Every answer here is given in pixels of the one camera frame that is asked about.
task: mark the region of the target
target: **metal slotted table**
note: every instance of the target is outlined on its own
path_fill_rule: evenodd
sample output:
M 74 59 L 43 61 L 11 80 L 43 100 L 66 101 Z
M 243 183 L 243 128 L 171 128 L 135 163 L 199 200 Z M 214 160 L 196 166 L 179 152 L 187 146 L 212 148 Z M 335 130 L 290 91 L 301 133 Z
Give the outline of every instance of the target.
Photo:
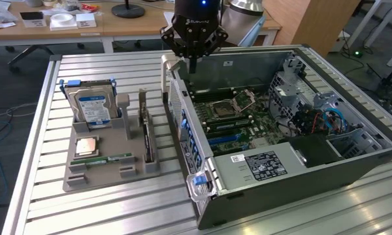
M 301 47 L 373 114 L 392 129 L 392 117 L 310 49 Z M 170 51 L 68 55 L 50 62 L 3 234 L 392 234 L 392 161 L 349 187 L 319 194 L 210 230 L 196 229 L 162 100 L 160 57 Z M 135 183 L 64 192 L 72 110 L 60 79 L 115 77 L 138 112 L 146 88 L 155 116 L 163 175 Z M 313 83 L 323 83 L 309 75 Z

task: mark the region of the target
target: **desk lamp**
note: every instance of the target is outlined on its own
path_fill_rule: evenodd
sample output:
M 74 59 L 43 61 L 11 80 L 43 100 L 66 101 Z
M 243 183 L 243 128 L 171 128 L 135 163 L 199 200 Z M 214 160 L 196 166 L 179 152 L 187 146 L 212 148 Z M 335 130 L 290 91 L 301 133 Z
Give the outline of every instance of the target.
M 138 18 L 146 14 L 146 9 L 138 5 L 130 4 L 130 0 L 126 0 L 126 4 L 120 4 L 112 7 L 112 14 L 122 18 Z

